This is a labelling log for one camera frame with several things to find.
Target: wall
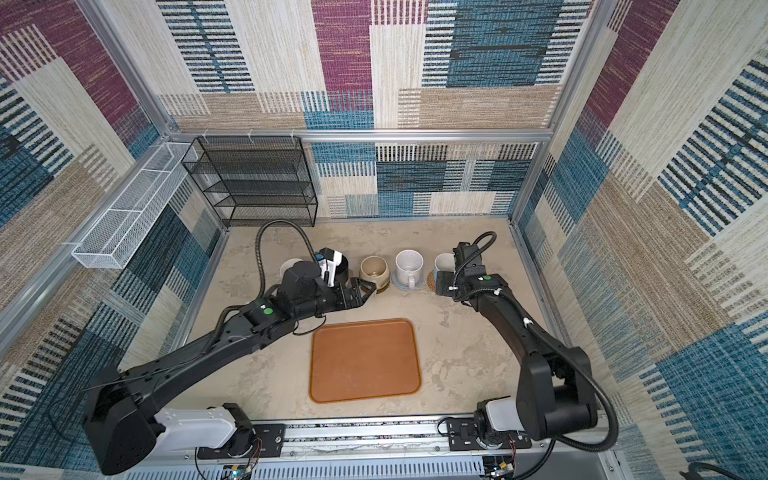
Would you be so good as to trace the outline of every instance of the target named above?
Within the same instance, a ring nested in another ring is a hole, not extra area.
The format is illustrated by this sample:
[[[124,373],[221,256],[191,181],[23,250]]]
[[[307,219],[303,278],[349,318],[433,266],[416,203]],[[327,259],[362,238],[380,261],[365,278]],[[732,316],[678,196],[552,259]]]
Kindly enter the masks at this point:
[[[535,143],[308,143],[320,218],[507,214]]]
[[[620,0],[520,227],[635,478],[768,478],[768,3]]]
[[[591,0],[105,0],[182,129],[545,127]]]
[[[102,5],[182,130],[547,127],[591,12],[591,0]],[[530,145],[306,151],[318,217],[411,217],[506,214]]]
[[[0,2],[0,310],[157,137],[73,1]],[[81,389],[168,351],[219,235],[186,180],[124,270],[64,281],[0,359],[1,477],[95,477]]]
[[[156,138],[73,1],[0,4],[0,310]]]

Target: white wire basket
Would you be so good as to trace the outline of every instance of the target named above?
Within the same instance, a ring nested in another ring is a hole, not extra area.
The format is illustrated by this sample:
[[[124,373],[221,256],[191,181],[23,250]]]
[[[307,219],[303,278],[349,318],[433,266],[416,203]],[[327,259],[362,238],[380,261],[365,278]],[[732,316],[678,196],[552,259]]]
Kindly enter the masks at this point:
[[[189,144],[158,148],[120,196],[94,223],[72,256],[85,268],[124,269],[187,172],[181,159],[197,152]]]

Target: ventilated metal panel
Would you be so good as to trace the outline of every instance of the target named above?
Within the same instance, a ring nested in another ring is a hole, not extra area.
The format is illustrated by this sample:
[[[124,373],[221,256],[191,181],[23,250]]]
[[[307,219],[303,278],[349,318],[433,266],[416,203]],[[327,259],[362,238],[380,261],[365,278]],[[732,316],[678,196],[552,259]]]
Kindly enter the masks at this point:
[[[200,470],[208,480],[226,478],[220,466]],[[335,461],[261,462],[253,472],[253,480],[366,480],[371,478],[477,478],[483,475],[482,457],[444,455],[442,457],[375,458]],[[134,468],[127,480],[199,480],[194,467]]]
[[[186,177],[181,159],[187,149],[189,144],[179,143],[158,148],[72,256],[86,268],[125,268]],[[196,157],[197,153],[189,149],[188,155]]]

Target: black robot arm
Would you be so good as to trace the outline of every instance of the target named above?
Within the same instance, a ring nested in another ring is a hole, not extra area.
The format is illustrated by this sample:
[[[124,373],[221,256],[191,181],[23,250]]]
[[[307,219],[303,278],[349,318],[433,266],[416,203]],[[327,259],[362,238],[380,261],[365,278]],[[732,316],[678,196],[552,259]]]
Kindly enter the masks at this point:
[[[482,247],[485,237],[491,239]],[[515,299],[505,280],[488,274],[481,253],[496,234],[487,232],[474,243],[461,242],[454,250],[455,273],[439,272],[437,293],[471,306],[502,335],[520,362],[517,413],[525,431],[534,439],[558,439],[577,449],[609,449],[618,435],[615,411],[602,389],[591,378],[589,357],[579,347],[567,347],[542,329]],[[553,385],[553,377],[563,384]],[[599,444],[576,442],[564,434],[595,427],[595,395],[609,417],[609,432]]]
[[[184,390],[291,333],[298,320],[363,305],[376,288],[357,278],[350,285],[327,286],[316,263],[298,262],[286,271],[276,294],[228,307],[207,335],[122,373],[114,367],[102,370],[92,382],[83,419],[101,471],[115,475],[149,455],[164,431],[155,414]],[[225,321],[232,312],[237,313]]]

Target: brown tray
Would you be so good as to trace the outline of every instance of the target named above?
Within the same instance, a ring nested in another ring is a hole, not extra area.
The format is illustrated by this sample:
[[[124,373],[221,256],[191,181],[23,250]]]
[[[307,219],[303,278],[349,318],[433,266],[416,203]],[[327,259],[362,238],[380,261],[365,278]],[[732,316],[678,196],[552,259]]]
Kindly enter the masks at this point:
[[[314,402],[408,395],[421,385],[413,325],[407,319],[328,325],[313,336]]]

